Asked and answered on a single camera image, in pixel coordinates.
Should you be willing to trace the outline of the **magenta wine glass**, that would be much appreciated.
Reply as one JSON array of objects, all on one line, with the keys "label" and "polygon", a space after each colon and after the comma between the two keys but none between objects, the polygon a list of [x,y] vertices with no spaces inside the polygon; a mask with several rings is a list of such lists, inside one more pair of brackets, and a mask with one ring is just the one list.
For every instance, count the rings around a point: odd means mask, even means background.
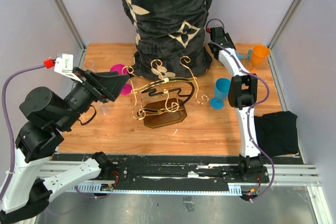
[{"label": "magenta wine glass", "polygon": [[[110,72],[117,72],[118,74],[128,74],[127,68],[123,64],[116,64],[110,68]],[[132,87],[130,84],[125,84],[121,91],[121,95],[128,95],[131,93]]]}]

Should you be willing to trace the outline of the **blue wine glass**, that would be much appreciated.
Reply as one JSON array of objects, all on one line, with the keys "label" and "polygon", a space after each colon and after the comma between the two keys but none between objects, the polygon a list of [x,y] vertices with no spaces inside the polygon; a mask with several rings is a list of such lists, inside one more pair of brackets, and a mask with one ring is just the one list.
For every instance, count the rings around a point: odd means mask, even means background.
[{"label": "blue wine glass", "polygon": [[215,82],[214,97],[210,100],[210,105],[215,110],[220,110],[225,105],[225,99],[228,97],[231,81],[227,78],[219,78]]},{"label": "blue wine glass", "polygon": [[251,53],[253,52],[252,49],[248,50],[248,52],[246,54],[241,54],[239,53],[238,51],[235,51],[235,54],[237,56],[237,58],[239,60],[242,60],[242,59],[247,59],[248,61],[250,61],[250,58],[251,58]]}]

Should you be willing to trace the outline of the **blue wine glass front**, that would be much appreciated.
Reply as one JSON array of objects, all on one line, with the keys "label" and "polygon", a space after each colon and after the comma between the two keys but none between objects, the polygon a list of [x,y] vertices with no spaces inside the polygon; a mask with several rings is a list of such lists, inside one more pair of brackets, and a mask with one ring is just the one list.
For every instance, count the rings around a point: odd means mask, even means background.
[{"label": "blue wine glass front", "polygon": [[238,51],[235,51],[235,54],[237,56],[237,58],[239,60],[242,60],[242,59],[247,59],[248,61],[250,61],[250,58],[251,58],[251,53],[253,52],[252,49],[248,50],[248,52],[246,54],[241,54],[239,53]]}]

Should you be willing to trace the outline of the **orange wine glass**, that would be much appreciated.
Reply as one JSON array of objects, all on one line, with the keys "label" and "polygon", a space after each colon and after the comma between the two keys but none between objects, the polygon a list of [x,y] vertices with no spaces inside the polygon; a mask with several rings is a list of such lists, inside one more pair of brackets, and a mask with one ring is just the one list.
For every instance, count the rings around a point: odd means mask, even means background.
[{"label": "orange wine glass", "polygon": [[256,67],[262,64],[265,59],[269,56],[270,50],[267,46],[256,45],[248,51],[249,61],[250,61],[250,72],[255,72]]}]

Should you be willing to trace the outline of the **clear wine glass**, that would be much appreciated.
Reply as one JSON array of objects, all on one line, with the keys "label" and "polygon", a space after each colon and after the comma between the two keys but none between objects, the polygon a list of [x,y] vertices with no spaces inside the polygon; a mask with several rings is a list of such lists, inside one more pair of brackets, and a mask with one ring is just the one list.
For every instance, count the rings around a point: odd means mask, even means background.
[{"label": "clear wine glass", "polygon": [[109,107],[107,105],[104,105],[104,104],[101,106],[101,111],[102,111],[103,115],[108,115],[110,113]]}]

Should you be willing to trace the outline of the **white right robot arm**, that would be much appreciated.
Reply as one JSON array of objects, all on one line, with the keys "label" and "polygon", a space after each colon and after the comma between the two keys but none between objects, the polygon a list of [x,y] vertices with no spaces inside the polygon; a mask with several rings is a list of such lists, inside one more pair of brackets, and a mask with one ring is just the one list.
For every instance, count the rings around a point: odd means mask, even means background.
[{"label": "white right robot arm", "polygon": [[224,65],[231,77],[228,103],[235,110],[241,140],[238,177],[244,182],[259,178],[262,183],[268,183],[268,171],[264,166],[262,152],[257,147],[254,122],[258,78],[241,63],[235,46],[223,27],[206,28],[206,31],[210,34],[211,41],[208,45],[212,54]]}]

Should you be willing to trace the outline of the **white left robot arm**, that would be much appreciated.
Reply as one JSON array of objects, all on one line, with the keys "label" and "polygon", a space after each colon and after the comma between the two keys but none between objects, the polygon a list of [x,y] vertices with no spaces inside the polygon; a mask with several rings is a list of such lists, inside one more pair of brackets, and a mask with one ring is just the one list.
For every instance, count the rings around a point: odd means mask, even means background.
[{"label": "white left robot arm", "polygon": [[67,190],[90,179],[120,178],[118,166],[103,152],[61,174],[40,178],[39,173],[63,141],[95,102],[115,101],[129,80],[117,72],[94,73],[73,69],[76,86],[65,98],[47,87],[33,89],[20,105],[27,123],[15,140],[15,160],[1,191],[1,223],[16,223],[43,212]]}]

